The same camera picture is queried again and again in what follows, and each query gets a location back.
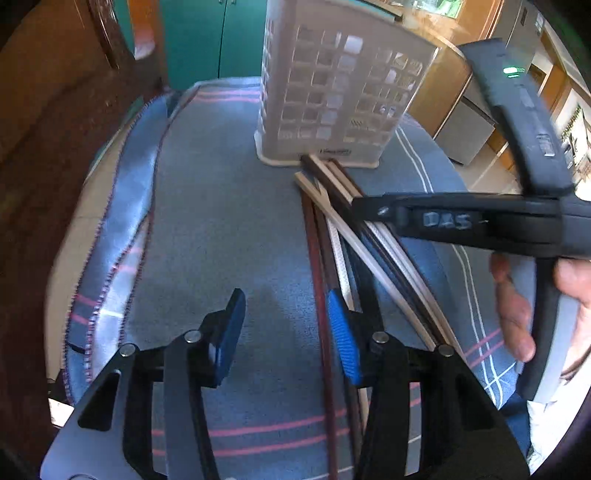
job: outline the wooden cabinet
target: wooden cabinet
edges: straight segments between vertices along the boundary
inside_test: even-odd
[[[168,82],[261,74],[266,0],[160,0]]]

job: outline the pink stripe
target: pink stripe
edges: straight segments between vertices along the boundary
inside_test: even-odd
[[[218,103],[218,102],[248,102],[248,103],[259,103],[259,97],[256,98],[249,98],[249,97],[228,97],[228,98],[199,98],[195,97],[193,102],[199,103]]]
[[[347,435],[348,433],[349,429],[340,429],[336,432],[336,436],[342,437],[343,435]],[[256,453],[268,453],[276,452],[278,450],[290,450],[294,448],[307,447],[310,445],[314,445],[315,443],[320,443],[324,441],[326,441],[326,435],[318,435],[316,437],[310,437],[303,440],[296,440],[295,442],[276,443],[274,445],[261,445],[258,447],[239,448],[234,450],[214,450],[213,454],[216,457],[254,455]],[[163,450],[153,449],[152,454],[155,456],[164,456],[165,452]]]
[[[88,297],[85,297],[84,295],[80,295],[77,294],[76,295],[76,300],[78,300],[80,303],[83,303],[84,305],[88,305],[90,307],[96,307],[97,302],[94,300],[91,300]]]
[[[117,270],[120,272],[127,272],[127,273],[137,273],[138,270],[135,267],[132,267],[130,265],[119,265],[117,267]]]
[[[471,353],[473,353],[475,350],[477,350],[478,347],[484,345],[486,342],[488,342],[491,338],[496,337],[499,333],[501,332],[500,328],[497,328],[497,330],[495,330],[494,332],[486,335],[480,342],[475,343],[474,345],[472,345],[466,352],[464,352],[464,355],[468,356]]]
[[[74,320],[76,323],[80,323],[81,325],[88,325],[88,319],[85,319],[84,317],[81,317],[80,315],[77,315],[75,313],[72,313],[70,315],[70,318]]]
[[[335,417],[344,417],[347,415],[347,409],[343,408],[336,412]],[[266,432],[277,432],[278,430],[290,430],[297,429],[312,425],[313,423],[320,423],[324,421],[324,415],[318,415],[316,417],[310,417],[304,420],[288,421],[285,423],[275,423],[273,425],[264,425],[261,427],[244,427],[241,429],[223,429],[223,430],[210,430],[210,437],[237,437],[239,435],[249,435],[252,433],[266,433]],[[163,430],[152,430],[152,435],[161,436],[164,435]]]
[[[201,96],[216,96],[216,95],[260,95],[260,90],[220,90],[218,92],[199,92],[197,94],[198,97]]]
[[[497,343],[496,345],[490,347],[486,352],[484,352],[481,356],[479,356],[476,360],[474,360],[471,364],[470,364],[470,368],[474,368],[475,366],[477,366],[480,362],[482,362],[487,356],[491,356],[492,353],[495,350],[498,350],[499,348],[501,348],[503,345],[505,344],[505,342],[503,340],[501,340],[499,343]]]

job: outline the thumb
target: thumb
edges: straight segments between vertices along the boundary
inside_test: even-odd
[[[591,308],[591,262],[561,258],[554,269],[557,288]]]

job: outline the tiled floor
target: tiled floor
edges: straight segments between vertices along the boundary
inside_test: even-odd
[[[55,378],[61,367],[61,347],[70,301],[111,193],[116,159],[126,132],[125,128],[115,138],[86,182],[70,229],[53,266],[47,287],[45,318],[48,378]]]
[[[503,167],[495,152],[487,144],[484,144],[469,165],[454,164],[454,166],[471,192],[518,192],[515,176]]]

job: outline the white sleeve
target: white sleeve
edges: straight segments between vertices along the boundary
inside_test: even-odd
[[[556,448],[579,412],[590,386],[591,355],[587,356],[571,380],[560,381],[549,403],[527,403],[531,436],[527,464],[531,473],[534,473]]]

